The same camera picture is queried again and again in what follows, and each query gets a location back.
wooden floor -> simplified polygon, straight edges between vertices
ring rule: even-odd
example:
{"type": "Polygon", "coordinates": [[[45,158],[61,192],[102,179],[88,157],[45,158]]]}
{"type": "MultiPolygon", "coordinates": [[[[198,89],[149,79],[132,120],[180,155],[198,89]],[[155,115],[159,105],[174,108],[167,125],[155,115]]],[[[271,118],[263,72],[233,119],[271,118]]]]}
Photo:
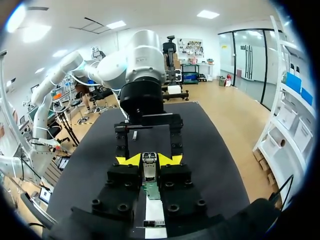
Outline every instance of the wooden floor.
{"type": "MultiPolygon", "coordinates": [[[[190,101],[200,103],[215,127],[218,129],[227,145],[242,177],[250,202],[257,198],[268,198],[273,191],[269,185],[266,174],[256,161],[252,149],[258,140],[269,115],[269,111],[245,93],[234,87],[221,87],[218,81],[200,82],[198,85],[185,85],[183,90],[189,90],[190,101]]],[[[109,105],[118,105],[114,96],[107,99],[109,105]]],[[[170,103],[186,102],[182,99],[171,99],[170,103]]],[[[94,123],[99,117],[97,113],[91,113],[89,123],[94,123]]],[[[77,114],[72,118],[73,124],[80,118],[77,114]]],[[[73,131],[79,141],[86,135],[92,125],[73,125],[73,131]]],[[[68,137],[63,130],[58,138],[68,137]]],[[[66,144],[66,148],[73,151],[72,144],[66,144]]],[[[10,188],[16,199],[17,188],[6,179],[5,187],[10,188]]],[[[22,188],[29,194],[38,191],[31,183],[22,183],[22,188]]],[[[26,222],[38,222],[26,209],[23,202],[18,199],[18,211],[26,222]]],[[[34,227],[40,233],[40,227],[34,227]]]]}

black mat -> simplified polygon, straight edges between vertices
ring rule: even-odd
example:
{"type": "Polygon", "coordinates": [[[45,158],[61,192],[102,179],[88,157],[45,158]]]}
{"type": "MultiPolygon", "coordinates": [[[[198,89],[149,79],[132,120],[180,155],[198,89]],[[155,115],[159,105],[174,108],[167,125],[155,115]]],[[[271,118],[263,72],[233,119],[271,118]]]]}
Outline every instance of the black mat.
{"type": "MultiPolygon", "coordinates": [[[[201,106],[195,102],[166,104],[168,113],[180,114],[183,163],[192,170],[192,181],[207,202],[208,215],[228,218],[249,205],[243,181],[219,132],[201,106]]],[[[119,109],[104,112],[92,125],[64,169],[50,198],[47,213],[57,221],[70,215],[72,206],[91,211],[94,199],[106,182],[107,170],[116,162],[114,124],[123,121],[119,109]]],[[[158,152],[170,157],[169,127],[157,126],[138,131],[138,140],[130,133],[130,156],[158,152]]],[[[145,219],[146,197],[140,194],[136,226],[145,219]]],[[[144,238],[143,229],[133,237],[144,238]]]]}

white robotic arm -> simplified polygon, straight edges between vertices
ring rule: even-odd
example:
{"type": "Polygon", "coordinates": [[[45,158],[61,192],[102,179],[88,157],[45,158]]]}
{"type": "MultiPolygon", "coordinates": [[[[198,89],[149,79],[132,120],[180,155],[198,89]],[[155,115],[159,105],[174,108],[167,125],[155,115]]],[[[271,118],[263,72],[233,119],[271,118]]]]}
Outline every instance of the white robotic arm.
{"type": "MultiPolygon", "coordinates": [[[[46,77],[31,96],[31,103],[38,106],[33,122],[34,139],[47,139],[48,113],[52,104],[50,92],[68,72],[73,72],[76,77],[88,76],[96,83],[110,88],[116,97],[128,83],[152,79],[161,85],[166,78],[160,38],[150,30],[136,32],[125,49],[108,55],[101,62],[84,61],[77,51],[73,52],[62,59],[56,71],[46,77]]],[[[43,176],[54,153],[41,144],[27,147],[23,149],[29,159],[28,165],[37,175],[43,176]]],[[[0,169],[10,177],[21,178],[24,169],[26,180],[40,182],[29,167],[22,166],[19,158],[0,159],[0,169]]]]}

black cylinder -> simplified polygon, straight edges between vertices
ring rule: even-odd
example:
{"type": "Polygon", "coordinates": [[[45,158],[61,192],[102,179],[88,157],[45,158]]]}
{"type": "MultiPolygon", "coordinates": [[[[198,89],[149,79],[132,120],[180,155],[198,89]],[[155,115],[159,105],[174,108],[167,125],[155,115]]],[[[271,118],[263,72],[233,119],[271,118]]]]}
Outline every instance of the black cylinder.
{"type": "Polygon", "coordinates": [[[162,114],[164,103],[161,85],[145,78],[125,84],[120,91],[120,106],[129,115],[130,122],[143,115],[162,114]]]}

bolt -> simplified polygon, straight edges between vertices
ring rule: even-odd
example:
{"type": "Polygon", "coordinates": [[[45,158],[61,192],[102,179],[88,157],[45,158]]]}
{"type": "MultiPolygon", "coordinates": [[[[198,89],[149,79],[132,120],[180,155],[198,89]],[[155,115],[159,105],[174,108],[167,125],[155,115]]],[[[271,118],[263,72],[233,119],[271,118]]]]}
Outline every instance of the bolt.
{"type": "Polygon", "coordinates": [[[93,200],[91,201],[91,205],[92,205],[93,207],[97,207],[97,206],[99,206],[100,204],[101,204],[101,202],[100,202],[99,199],[93,199],[93,200]]]}
{"type": "Polygon", "coordinates": [[[118,209],[119,212],[126,212],[126,211],[129,210],[129,207],[128,207],[127,204],[121,203],[121,204],[118,205],[117,209],[118,209]]]}
{"type": "Polygon", "coordinates": [[[171,181],[167,181],[166,183],[165,183],[165,186],[167,187],[167,188],[171,188],[171,187],[173,187],[175,184],[173,183],[173,182],[171,182],[171,181]]]}
{"type": "Polygon", "coordinates": [[[125,186],[126,188],[130,188],[130,187],[132,186],[132,182],[127,181],[127,182],[124,184],[124,186],[125,186]]]}
{"type": "Polygon", "coordinates": [[[177,204],[171,204],[171,205],[169,205],[169,207],[167,209],[171,213],[176,213],[179,211],[180,207],[177,204]]]}
{"type": "Polygon", "coordinates": [[[198,206],[198,207],[205,207],[206,205],[207,205],[207,203],[206,203],[206,201],[205,200],[203,200],[203,199],[200,199],[200,200],[198,200],[197,202],[196,202],[196,205],[198,206]]]}
{"type": "Polygon", "coordinates": [[[184,182],[184,184],[189,187],[192,186],[194,183],[190,179],[188,179],[184,182]]]}
{"type": "Polygon", "coordinates": [[[114,183],[115,183],[115,181],[113,181],[113,180],[107,180],[106,183],[105,183],[105,186],[106,187],[111,187],[114,183]]]}

